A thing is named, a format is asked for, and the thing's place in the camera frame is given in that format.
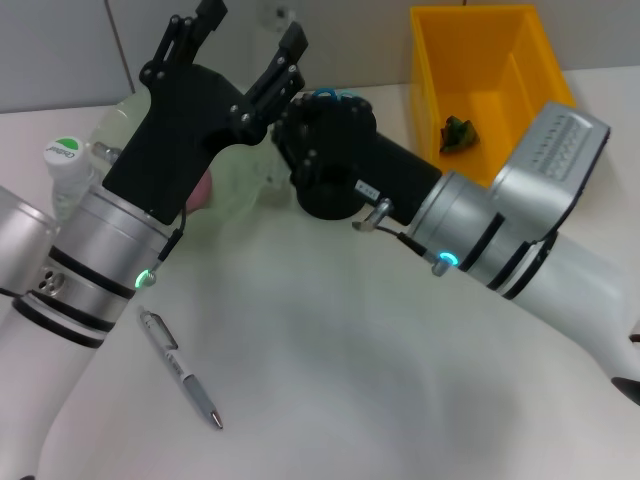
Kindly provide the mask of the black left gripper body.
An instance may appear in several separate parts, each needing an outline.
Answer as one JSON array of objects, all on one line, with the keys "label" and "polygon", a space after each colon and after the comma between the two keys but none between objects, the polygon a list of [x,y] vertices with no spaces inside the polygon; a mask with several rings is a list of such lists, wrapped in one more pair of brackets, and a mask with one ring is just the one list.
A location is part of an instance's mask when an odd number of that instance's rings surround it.
[{"label": "black left gripper body", "polygon": [[224,76],[200,65],[168,69],[150,95],[103,187],[169,225],[213,159],[230,146],[260,143],[266,122]]}]

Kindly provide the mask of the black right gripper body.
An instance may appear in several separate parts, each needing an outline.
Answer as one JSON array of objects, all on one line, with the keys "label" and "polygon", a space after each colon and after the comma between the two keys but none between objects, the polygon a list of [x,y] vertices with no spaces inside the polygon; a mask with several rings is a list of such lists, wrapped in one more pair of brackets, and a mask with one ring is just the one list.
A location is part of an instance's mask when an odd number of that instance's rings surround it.
[{"label": "black right gripper body", "polygon": [[302,209],[322,220],[343,220],[364,205],[391,201],[391,218],[407,225],[441,179],[437,167],[380,133],[349,128],[311,133],[312,176],[292,176]]}]

